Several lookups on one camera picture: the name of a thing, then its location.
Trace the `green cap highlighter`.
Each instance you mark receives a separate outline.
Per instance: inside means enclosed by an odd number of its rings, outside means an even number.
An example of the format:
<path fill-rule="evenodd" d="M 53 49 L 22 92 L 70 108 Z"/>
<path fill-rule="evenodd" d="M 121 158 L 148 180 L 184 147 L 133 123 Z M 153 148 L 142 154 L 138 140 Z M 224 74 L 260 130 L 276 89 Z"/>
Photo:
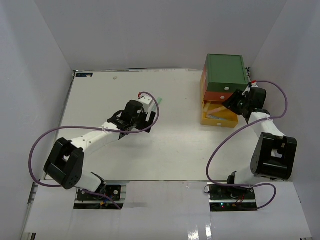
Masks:
<path fill-rule="evenodd" d="M 157 105 L 160 105 L 161 102 L 162 102 L 162 98 L 161 98 L 161 97 L 158 97 L 158 98 L 156 99 L 156 103 L 153 105 L 153 107 L 152 107 L 151 110 L 152 110 L 153 112 L 155 112 L 155 111 L 157 110 Z"/>

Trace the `yellow drawer box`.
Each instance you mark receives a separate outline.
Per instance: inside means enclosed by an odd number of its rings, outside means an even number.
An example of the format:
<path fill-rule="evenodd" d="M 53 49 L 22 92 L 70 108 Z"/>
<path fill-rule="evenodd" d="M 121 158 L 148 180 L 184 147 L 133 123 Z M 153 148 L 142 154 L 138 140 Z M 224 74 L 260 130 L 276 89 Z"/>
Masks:
<path fill-rule="evenodd" d="M 204 113 L 204 105 L 208 101 L 202 101 L 201 99 L 201 117 L 200 117 L 200 124 L 205 125 L 205 126 L 214 126 L 214 127 L 224 127 L 224 128 L 235 128 L 238 123 L 238 115 L 231 112 L 230 110 L 224 110 L 221 112 L 214 113 L 212 115 L 221 117 L 221 118 L 226 118 L 227 120 L 217 120 L 217 119 L 208 119 L 206 118 L 206 114 Z M 222 107 L 222 102 L 215 102 L 212 101 L 211 107 L 212 110 Z"/>

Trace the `green drawer box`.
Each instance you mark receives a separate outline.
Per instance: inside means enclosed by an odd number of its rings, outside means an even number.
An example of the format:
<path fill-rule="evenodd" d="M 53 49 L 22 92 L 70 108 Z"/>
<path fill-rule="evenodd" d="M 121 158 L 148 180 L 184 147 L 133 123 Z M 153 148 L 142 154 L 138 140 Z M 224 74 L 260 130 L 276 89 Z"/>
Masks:
<path fill-rule="evenodd" d="M 241 55 L 208 54 L 204 66 L 205 89 L 208 92 L 244 91 L 248 77 Z"/>

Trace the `orange cap highlighter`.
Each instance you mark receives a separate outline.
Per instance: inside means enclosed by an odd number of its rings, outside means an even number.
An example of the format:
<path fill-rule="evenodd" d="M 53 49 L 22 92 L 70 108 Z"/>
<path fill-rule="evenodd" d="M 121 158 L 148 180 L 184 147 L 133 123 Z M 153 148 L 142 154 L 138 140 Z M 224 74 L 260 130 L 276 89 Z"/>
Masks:
<path fill-rule="evenodd" d="M 218 108 L 215 108 L 215 109 L 212 109 L 212 110 L 208 110 L 207 111 L 207 114 L 208 115 L 212 115 L 214 113 L 219 113 L 219 112 L 222 112 L 222 111 L 225 111 L 227 110 L 224 106 L 221 106 L 221 107 L 218 107 Z"/>

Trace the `yellow cap highlighter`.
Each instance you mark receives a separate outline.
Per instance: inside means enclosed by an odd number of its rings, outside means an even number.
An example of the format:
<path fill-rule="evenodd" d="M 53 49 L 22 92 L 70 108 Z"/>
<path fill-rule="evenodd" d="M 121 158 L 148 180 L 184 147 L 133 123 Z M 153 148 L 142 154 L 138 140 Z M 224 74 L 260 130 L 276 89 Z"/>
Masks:
<path fill-rule="evenodd" d="M 210 115 L 210 114 L 211 114 L 211 111 L 212 111 L 212 102 L 211 102 L 211 101 L 207 101 L 207 102 L 204 104 L 203 112 L 204 112 L 206 115 Z"/>

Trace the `blue cap highlighter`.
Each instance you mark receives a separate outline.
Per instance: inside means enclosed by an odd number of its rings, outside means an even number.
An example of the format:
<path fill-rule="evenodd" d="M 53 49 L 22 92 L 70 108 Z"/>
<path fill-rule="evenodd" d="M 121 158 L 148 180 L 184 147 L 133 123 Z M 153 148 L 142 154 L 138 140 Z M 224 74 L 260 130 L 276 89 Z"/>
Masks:
<path fill-rule="evenodd" d="M 214 119 L 214 120 L 227 121 L 227 119 L 226 119 L 226 118 L 219 117 L 219 116 L 215 116 L 215 115 L 211 115 L 211 114 L 207 114 L 205 117 L 206 117 L 207 119 Z"/>

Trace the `orange drawer box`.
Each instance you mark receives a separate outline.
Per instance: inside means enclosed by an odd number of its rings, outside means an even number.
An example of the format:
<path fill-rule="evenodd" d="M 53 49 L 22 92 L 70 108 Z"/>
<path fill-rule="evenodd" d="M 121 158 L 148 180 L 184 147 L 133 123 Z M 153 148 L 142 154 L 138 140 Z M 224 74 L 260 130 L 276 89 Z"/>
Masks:
<path fill-rule="evenodd" d="M 200 96 L 202 101 L 223 102 L 232 96 L 232 92 L 224 91 L 209 91 L 207 90 L 207 73 L 206 66 L 204 66 L 200 79 Z"/>

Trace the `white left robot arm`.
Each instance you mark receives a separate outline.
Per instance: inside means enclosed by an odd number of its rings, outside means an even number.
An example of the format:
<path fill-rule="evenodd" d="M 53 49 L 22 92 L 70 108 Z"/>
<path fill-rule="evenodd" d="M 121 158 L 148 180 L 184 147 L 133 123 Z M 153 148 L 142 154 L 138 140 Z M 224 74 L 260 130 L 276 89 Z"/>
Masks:
<path fill-rule="evenodd" d="M 85 189 L 99 200 L 105 196 L 105 180 L 93 172 L 83 170 L 84 161 L 106 145 L 119 141 L 133 130 L 151 131 L 156 112 L 151 111 L 154 100 L 143 96 L 130 100 L 124 110 L 116 112 L 101 126 L 80 137 L 59 138 L 44 165 L 44 172 L 66 190 Z"/>

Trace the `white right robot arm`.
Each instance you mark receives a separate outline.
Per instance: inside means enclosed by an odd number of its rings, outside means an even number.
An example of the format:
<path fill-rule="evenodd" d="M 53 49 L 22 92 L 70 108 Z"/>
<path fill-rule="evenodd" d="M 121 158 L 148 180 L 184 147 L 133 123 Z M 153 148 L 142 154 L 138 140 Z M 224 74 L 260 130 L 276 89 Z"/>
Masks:
<path fill-rule="evenodd" d="M 237 89 L 222 103 L 228 110 L 242 116 L 258 136 L 250 165 L 234 171 L 227 179 L 225 192 L 233 200 L 243 195 L 242 185 L 256 185 L 262 179 L 286 181 L 292 175 L 298 142 L 276 127 L 269 111 L 264 109 L 266 97 L 266 90 L 259 87 L 245 91 Z"/>

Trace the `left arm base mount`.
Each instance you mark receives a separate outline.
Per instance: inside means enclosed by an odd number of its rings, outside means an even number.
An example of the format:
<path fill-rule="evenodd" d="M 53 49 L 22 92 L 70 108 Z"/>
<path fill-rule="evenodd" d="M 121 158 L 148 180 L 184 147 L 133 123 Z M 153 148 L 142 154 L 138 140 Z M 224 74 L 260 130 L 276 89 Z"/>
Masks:
<path fill-rule="evenodd" d="M 125 197 L 122 196 L 121 185 L 103 185 L 98 193 L 109 197 L 117 206 L 106 197 L 89 194 L 80 189 L 77 191 L 73 208 L 76 210 L 121 210 L 123 208 Z"/>

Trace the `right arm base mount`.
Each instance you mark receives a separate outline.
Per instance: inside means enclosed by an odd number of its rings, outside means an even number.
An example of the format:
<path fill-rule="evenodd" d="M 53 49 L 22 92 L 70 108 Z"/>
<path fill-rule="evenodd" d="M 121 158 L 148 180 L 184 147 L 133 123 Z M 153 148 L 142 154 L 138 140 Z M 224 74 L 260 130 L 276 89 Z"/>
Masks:
<path fill-rule="evenodd" d="M 253 189 L 207 184 L 203 192 L 208 195 L 212 213 L 257 211 Z"/>

